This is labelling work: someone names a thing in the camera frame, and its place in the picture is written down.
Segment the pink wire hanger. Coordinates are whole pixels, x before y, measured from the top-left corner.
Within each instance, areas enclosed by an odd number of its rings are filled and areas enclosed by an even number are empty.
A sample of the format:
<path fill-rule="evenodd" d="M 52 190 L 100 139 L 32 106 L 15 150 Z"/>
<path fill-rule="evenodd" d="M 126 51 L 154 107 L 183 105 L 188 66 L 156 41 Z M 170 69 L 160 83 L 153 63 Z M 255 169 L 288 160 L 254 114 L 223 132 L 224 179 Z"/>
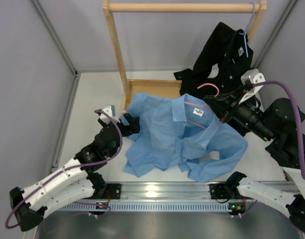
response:
<path fill-rule="evenodd" d="M 216 89 L 216 94 L 213 95 L 213 96 L 206 95 L 206 96 L 204 97 L 204 102 L 205 102 L 205 103 L 204 103 L 203 105 L 193 104 L 193 103 L 186 102 L 186 101 L 185 101 L 184 103 L 185 103 L 186 105 L 196 106 L 196 107 L 200 107 L 200 108 L 206 107 L 207 110 L 208 110 L 210 113 L 212 113 L 212 114 L 214 115 L 214 112 L 210 109 L 209 102 L 207 102 L 207 101 L 209 101 L 209 100 L 211 100 L 211 99 L 214 99 L 214 98 L 218 97 L 218 96 L 219 96 L 219 93 L 220 93 L 220 90 L 219 90 L 219 88 L 218 88 L 215 84 L 212 84 L 212 83 L 204 83 L 204 84 L 201 84 L 201 85 L 199 85 L 199 86 L 197 87 L 197 89 L 200 90 L 201 88 L 206 87 L 206 86 L 211 86 L 211 87 L 213 87 L 214 89 Z M 198 113 L 197 115 L 201 117 L 201 112 L 200 112 L 199 110 L 196 111 L 196 113 Z M 198 126 L 198 127 L 200 127 L 200 128 L 202 128 L 202 129 L 206 129 L 206 127 L 204 127 L 204 126 L 202 126 L 202 125 L 200 125 L 200 124 L 198 124 L 198 123 L 196 123 L 196 122 L 194 122 L 194 121 L 191 121 L 191 120 L 189 120 L 189 119 L 188 119 L 187 121 L 190 122 L 190 123 L 192 123 L 192 124 L 194 124 L 194 125 L 196 125 L 196 126 Z"/>

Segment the light blue shirt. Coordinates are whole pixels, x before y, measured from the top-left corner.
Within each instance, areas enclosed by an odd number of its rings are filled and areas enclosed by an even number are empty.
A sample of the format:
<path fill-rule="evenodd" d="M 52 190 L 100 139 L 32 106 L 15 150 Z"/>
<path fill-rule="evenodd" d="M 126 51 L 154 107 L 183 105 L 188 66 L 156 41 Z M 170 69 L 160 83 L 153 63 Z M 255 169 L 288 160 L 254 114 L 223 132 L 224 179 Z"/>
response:
<path fill-rule="evenodd" d="M 188 94 L 168 99 L 137 93 L 126 112 L 140 123 L 139 133 L 130 136 L 124 167 L 137 177 L 177 166 L 205 183 L 231 172 L 248 148 L 241 134 Z"/>

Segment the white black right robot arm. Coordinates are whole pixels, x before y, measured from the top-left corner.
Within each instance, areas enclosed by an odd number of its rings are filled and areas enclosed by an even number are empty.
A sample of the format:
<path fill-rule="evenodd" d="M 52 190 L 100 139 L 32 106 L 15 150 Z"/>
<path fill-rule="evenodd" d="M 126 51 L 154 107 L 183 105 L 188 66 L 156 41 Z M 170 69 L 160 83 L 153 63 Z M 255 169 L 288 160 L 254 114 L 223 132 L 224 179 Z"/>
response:
<path fill-rule="evenodd" d="M 274 100 L 264 111 L 246 99 L 251 91 L 263 86 L 253 84 L 220 96 L 206 96 L 204 101 L 222 122 L 237 122 L 241 127 L 267 142 L 265 151 L 274 160 L 273 169 L 280 180 L 254 180 L 245 173 L 234 172 L 225 182 L 231 198 L 252 198 L 276 210 L 305 234 L 305 114 L 297 106 L 291 91 L 284 87 L 285 98 Z"/>

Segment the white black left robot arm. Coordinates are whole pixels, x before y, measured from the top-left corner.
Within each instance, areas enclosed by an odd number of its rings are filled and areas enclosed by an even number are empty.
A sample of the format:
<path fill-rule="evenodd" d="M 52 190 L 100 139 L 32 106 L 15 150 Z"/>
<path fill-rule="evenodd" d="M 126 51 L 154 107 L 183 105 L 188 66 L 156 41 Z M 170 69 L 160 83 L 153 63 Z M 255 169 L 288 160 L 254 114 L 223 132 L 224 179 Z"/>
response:
<path fill-rule="evenodd" d="M 122 149 L 123 137 L 140 132 L 140 118 L 124 114 L 124 124 L 103 110 L 97 110 L 102 126 L 94 141 L 83 147 L 66 164 L 35 184 L 9 192 L 10 206 L 22 232 L 38 226 L 58 209 L 84 198 L 102 198 L 106 182 L 97 170 L 114 159 Z"/>

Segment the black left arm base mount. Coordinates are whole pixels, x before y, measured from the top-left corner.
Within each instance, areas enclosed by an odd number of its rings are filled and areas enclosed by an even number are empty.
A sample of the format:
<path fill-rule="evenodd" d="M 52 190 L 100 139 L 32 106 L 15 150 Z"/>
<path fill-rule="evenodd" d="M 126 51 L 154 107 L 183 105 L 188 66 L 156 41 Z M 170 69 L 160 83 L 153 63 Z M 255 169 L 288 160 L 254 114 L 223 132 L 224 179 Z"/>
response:
<path fill-rule="evenodd" d="M 91 197 L 92 199 L 113 199 L 121 198 L 122 185 L 119 183 L 108 183 L 105 189 L 96 190 Z"/>

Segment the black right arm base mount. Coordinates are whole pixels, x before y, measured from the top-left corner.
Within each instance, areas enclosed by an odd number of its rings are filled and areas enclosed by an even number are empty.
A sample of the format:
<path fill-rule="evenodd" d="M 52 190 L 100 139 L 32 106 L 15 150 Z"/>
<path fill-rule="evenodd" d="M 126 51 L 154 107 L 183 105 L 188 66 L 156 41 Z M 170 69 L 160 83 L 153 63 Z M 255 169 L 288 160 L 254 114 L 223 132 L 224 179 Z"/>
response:
<path fill-rule="evenodd" d="M 214 183 L 209 185 L 211 199 L 224 202 L 230 199 L 243 199 L 235 186 L 226 183 Z"/>

